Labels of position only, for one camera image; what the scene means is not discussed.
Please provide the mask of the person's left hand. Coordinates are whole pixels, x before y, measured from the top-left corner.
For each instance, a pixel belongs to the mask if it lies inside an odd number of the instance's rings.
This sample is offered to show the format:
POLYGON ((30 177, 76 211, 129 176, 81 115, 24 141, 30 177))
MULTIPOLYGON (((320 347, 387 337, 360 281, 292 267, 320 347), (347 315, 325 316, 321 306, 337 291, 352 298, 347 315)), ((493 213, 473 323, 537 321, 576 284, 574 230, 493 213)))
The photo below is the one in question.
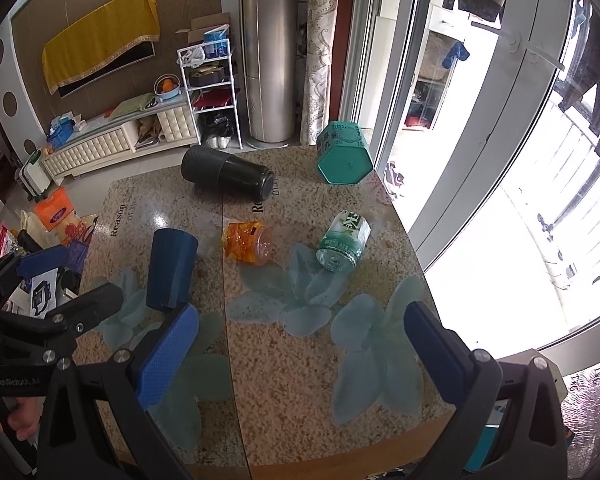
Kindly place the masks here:
MULTIPOLYGON (((8 426, 15 431, 19 441, 33 437, 40 424, 41 407, 38 398, 17 398, 16 405, 7 417, 8 426)), ((3 426, 0 422, 0 434, 3 426)))

